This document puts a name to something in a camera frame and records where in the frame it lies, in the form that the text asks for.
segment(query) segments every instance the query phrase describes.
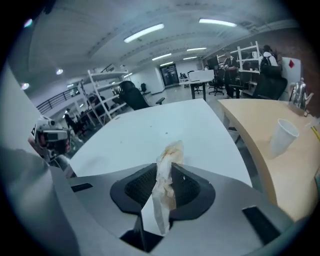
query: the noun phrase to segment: doorway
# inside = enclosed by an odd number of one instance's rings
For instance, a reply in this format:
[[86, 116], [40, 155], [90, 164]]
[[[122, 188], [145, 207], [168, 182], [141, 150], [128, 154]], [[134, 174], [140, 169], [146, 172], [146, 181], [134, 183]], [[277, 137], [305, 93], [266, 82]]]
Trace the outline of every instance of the doorway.
[[160, 71], [165, 87], [179, 84], [176, 64], [160, 67]]

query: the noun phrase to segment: railing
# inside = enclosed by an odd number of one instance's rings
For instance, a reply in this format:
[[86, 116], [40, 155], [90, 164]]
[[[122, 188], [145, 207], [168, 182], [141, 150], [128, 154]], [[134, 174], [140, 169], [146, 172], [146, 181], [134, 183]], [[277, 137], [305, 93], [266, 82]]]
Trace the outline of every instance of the railing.
[[66, 90], [62, 93], [59, 93], [58, 95], [46, 100], [45, 102], [41, 103], [36, 108], [40, 111], [40, 113], [43, 115], [44, 113], [48, 112], [49, 110], [52, 110], [57, 105], [61, 104], [62, 102], [65, 102], [72, 97], [79, 95], [80, 92], [77, 88], [73, 88], [70, 90]]

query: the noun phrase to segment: desk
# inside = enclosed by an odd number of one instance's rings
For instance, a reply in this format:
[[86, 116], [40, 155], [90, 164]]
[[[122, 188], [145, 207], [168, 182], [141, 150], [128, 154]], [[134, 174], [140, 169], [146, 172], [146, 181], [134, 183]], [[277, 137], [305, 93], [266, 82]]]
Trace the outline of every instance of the desk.
[[252, 186], [234, 141], [202, 99], [120, 114], [78, 150], [70, 165], [83, 177], [155, 163], [165, 147], [177, 140], [183, 141], [185, 165]]
[[201, 80], [201, 81], [187, 81], [187, 82], [180, 82], [179, 85], [180, 86], [190, 85], [192, 99], [195, 99], [196, 98], [196, 95], [195, 95], [195, 84], [202, 84], [203, 99], [204, 99], [204, 101], [206, 101], [206, 83], [211, 82], [211, 81], [212, 81], [212, 79], [210, 79], [210, 80]]
[[[311, 214], [318, 202], [315, 174], [320, 166], [320, 143], [311, 129], [302, 131], [312, 118], [298, 116], [284, 101], [219, 102], [251, 153], [268, 199], [294, 221]], [[269, 142], [279, 118], [292, 122], [300, 130], [300, 136], [284, 154], [272, 158]]]

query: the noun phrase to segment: floor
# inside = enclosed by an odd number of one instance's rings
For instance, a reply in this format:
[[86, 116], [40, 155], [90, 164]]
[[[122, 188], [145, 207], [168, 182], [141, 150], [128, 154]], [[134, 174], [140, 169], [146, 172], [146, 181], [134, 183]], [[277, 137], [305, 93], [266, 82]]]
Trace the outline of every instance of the floor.
[[[216, 96], [214, 94], [209, 94], [209, 92], [212, 91], [212, 89], [206, 88], [206, 102], [208, 105], [212, 108], [212, 110], [215, 112], [215, 114], [218, 116], [218, 118], [222, 121], [224, 117], [224, 113], [218, 103], [218, 100], [225, 99], [227, 93], [224, 91], [224, 95], [218, 93]], [[151, 95], [150, 93], [144, 95], [145, 99], [147, 100], [148, 104], [151, 106], [156, 105], [156, 102], [162, 98], [165, 97], [165, 100], [162, 102], [162, 104], [168, 104], [168, 103], [173, 103], [173, 102], [179, 102], [179, 101], [185, 101], [185, 100], [191, 100], [191, 91], [189, 87], [184, 88], [183, 86], [175, 86], [171, 88], [165, 89], [161, 93], [157, 93], [154, 95]], [[200, 92], [199, 94], [196, 92], [195, 93], [195, 98], [196, 99], [202, 99], [203, 98], [203, 93]], [[130, 112], [133, 111], [129, 107], [126, 108], [124, 112]], [[85, 143], [87, 140], [91, 138], [99, 129], [101, 128], [101, 125], [98, 125], [96, 127], [91, 127], [91, 131], [86, 132], [85, 136], [81, 137], [83, 142]], [[238, 133], [236, 131], [229, 131], [231, 137], [235, 141], [238, 137]], [[81, 147], [81, 143], [77, 143], [75, 145], [75, 148], [73, 148], [67, 155], [68, 158], [71, 158]], [[236, 144], [243, 161], [247, 167], [252, 186], [254, 189], [258, 190], [259, 192], [263, 193], [263, 188], [262, 184], [257, 172], [257, 168], [253, 162], [253, 159], [245, 145], [245, 143], [240, 139], [238, 143]]]

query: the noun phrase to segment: kettle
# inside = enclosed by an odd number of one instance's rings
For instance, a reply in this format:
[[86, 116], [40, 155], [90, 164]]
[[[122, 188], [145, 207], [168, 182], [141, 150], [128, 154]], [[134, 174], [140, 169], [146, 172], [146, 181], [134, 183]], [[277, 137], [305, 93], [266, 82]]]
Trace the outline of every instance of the kettle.
[[312, 92], [308, 96], [307, 86], [304, 83], [303, 77], [301, 77], [299, 82], [291, 83], [289, 90], [291, 91], [289, 108], [298, 115], [303, 116], [305, 114], [307, 104], [310, 102], [314, 93]]

